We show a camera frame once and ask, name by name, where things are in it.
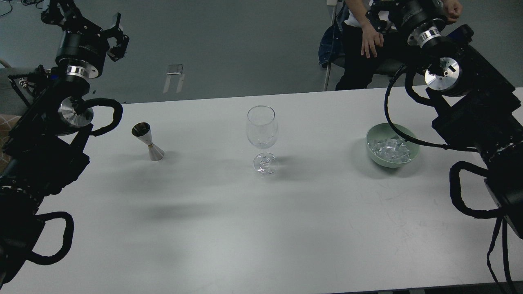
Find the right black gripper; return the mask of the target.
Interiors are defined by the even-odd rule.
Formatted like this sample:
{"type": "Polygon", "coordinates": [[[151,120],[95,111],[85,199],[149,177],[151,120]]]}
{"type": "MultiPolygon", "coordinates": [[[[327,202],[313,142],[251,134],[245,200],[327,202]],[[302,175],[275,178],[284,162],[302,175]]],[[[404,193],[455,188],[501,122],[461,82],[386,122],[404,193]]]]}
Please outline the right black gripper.
{"type": "Polygon", "coordinates": [[[366,18],[376,32],[387,34],[400,32],[408,45],[424,46],[428,41],[441,37],[447,16],[443,4],[438,0],[398,0],[398,2],[373,2],[366,12],[366,18]],[[380,13],[392,11],[382,19],[380,13]]]}

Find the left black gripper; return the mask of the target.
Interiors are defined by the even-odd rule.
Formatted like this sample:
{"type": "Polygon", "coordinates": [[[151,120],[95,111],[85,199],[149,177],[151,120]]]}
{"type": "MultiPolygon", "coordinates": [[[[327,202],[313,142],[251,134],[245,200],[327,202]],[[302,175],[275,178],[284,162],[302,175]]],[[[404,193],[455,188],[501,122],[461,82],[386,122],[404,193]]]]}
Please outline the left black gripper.
{"type": "Polygon", "coordinates": [[[55,62],[59,67],[69,65],[86,69],[88,78],[98,78],[103,73],[106,53],[113,62],[125,57],[129,36],[120,27],[121,13],[114,15],[113,24],[103,30],[86,18],[76,17],[78,7],[73,0],[44,0],[41,21],[48,25],[63,27],[63,37],[58,47],[55,62]],[[115,39],[110,48],[107,39],[115,39]]]}

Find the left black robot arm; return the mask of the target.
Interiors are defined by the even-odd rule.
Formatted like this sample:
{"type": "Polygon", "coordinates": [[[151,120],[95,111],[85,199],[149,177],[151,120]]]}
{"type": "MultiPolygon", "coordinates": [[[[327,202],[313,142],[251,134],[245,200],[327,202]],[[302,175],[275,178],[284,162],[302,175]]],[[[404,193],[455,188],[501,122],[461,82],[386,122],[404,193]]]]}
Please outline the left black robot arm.
{"type": "Polygon", "coordinates": [[[103,74],[106,58],[116,62],[125,56],[130,39],[120,27],[121,13],[103,29],[72,0],[46,0],[44,7],[42,22],[63,31],[55,67],[8,76],[27,110],[2,146],[11,158],[1,173],[2,285],[26,261],[52,265],[69,253],[71,214],[38,214],[39,206],[80,177],[90,162],[84,153],[88,139],[114,130],[123,118],[118,101],[83,98],[89,81],[103,74]]]}

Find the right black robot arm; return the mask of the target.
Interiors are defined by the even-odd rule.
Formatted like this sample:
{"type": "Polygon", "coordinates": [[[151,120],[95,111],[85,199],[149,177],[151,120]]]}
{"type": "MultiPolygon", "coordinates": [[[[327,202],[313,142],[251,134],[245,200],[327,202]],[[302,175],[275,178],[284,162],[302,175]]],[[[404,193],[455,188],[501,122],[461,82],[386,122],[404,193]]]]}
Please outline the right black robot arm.
{"type": "Polygon", "coordinates": [[[449,170],[452,204],[475,219],[495,219],[487,257],[502,237],[503,270],[508,292],[517,289],[512,281],[508,259],[508,228],[522,237],[522,125],[512,113],[522,106],[515,87],[476,49],[471,47],[473,31],[462,25],[447,36],[441,32],[447,16],[435,0],[376,0],[366,13],[373,28],[386,34],[381,11],[408,45],[420,53],[401,65],[390,80],[384,97],[384,113],[392,130],[416,145],[477,152],[485,167],[459,161],[449,170]],[[425,142],[402,132],[392,123],[388,100],[396,80],[405,74],[405,91],[415,102],[437,112],[433,129],[445,140],[443,145],[425,142]],[[460,172],[468,171],[484,179],[497,208],[469,208],[462,196],[460,172]]]}

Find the person's right hand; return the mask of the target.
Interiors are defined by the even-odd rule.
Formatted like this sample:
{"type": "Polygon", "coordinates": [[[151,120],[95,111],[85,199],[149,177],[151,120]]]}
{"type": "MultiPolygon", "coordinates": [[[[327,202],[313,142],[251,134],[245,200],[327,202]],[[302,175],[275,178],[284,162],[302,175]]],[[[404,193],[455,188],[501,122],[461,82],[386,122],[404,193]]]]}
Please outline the person's right hand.
{"type": "Polygon", "coordinates": [[[375,58],[378,56],[378,49],[384,46],[384,36],[377,32],[370,22],[363,22],[361,24],[362,42],[361,55],[366,58],[375,58]]]}

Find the person's left hand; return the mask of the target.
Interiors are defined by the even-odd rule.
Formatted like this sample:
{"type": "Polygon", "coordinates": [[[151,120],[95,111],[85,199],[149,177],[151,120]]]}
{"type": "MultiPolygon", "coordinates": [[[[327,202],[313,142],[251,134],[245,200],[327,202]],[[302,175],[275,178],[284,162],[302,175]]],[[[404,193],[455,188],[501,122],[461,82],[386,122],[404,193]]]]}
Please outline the person's left hand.
{"type": "Polygon", "coordinates": [[[453,24],[458,21],[463,13],[463,5],[459,0],[441,0],[443,11],[447,17],[447,24],[453,24]]]}

